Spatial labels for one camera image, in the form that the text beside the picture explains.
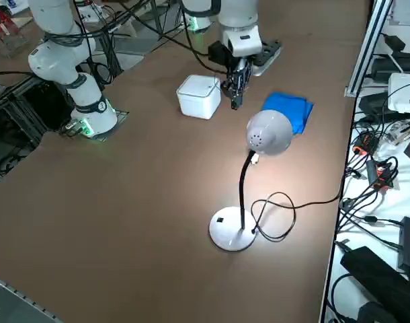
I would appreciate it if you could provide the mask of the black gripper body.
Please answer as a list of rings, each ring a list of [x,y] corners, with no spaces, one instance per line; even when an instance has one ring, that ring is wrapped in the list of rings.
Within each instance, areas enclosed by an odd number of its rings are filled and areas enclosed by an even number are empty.
[[[232,52],[218,40],[208,46],[208,59],[226,69],[224,74],[227,79],[230,79],[236,71],[242,70],[251,61],[246,57],[234,57]]]

